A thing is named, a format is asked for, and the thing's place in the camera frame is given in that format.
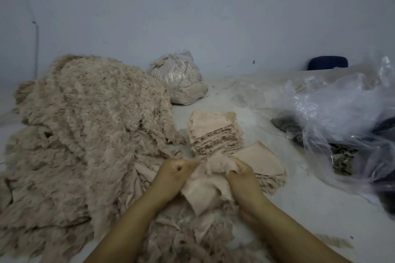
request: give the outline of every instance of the person's left hand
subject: person's left hand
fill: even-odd
[[[180,192],[200,161],[200,158],[191,160],[171,158],[162,164],[150,188],[146,191],[146,194],[159,206],[159,210]]]

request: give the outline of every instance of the gray wall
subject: gray wall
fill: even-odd
[[[146,67],[184,48],[205,77],[300,70],[319,55],[351,64],[371,50],[395,58],[395,0],[30,1],[40,72],[65,53]]]
[[[27,0],[0,0],[0,90],[34,78],[35,41]]]

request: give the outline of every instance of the tied plastic bag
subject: tied plastic bag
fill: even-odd
[[[395,214],[394,76],[395,68],[385,57],[374,75],[289,81],[276,105],[288,116],[272,120],[304,147],[314,175],[364,197],[377,193],[391,214]]]
[[[162,56],[151,63],[147,74],[163,83],[171,103],[188,105],[208,91],[189,51]]]

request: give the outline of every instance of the table surface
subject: table surface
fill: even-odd
[[[308,169],[304,151],[295,147],[285,134],[270,125],[269,119],[259,111],[248,107],[246,98],[241,98],[240,84],[252,85],[255,88],[269,87],[283,83],[287,76],[268,77],[265,75],[227,77],[207,81],[209,86],[205,98],[188,106],[174,105],[172,108],[176,127],[186,135],[186,127],[190,114],[194,110],[205,112],[234,111],[237,120],[244,130],[245,146],[260,140],[269,147],[283,162],[289,173],[286,186],[280,188],[270,200],[288,213],[312,233],[326,234],[347,239],[354,249],[334,248],[353,262],[393,262],[395,251],[395,221],[392,221],[381,206],[372,205],[364,198],[348,194],[330,187],[318,180]],[[21,128],[14,123],[0,128],[0,147],[4,149],[9,135]],[[186,157],[193,156],[188,146],[181,147]],[[236,240],[248,242],[253,236],[242,223],[235,227]],[[82,262],[96,246],[89,243],[77,256],[73,263]],[[27,259],[12,259],[8,256],[0,258],[0,263],[28,262]]]

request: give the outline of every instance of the plastic sheet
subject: plastic sheet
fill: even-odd
[[[386,57],[369,77],[352,73],[334,82],[328,75],[289,81],[274,104],[288,116],[272,123],[285,132],[293,129],[292,140],[304,147],[321,180],[363,196],[373,190],[394,214],[394,87],[395,68]]]
[[[208,91],[189,51],[160,57],[151,63],[147,74],[163,83],[170,93],[171,103],[188,105]]]

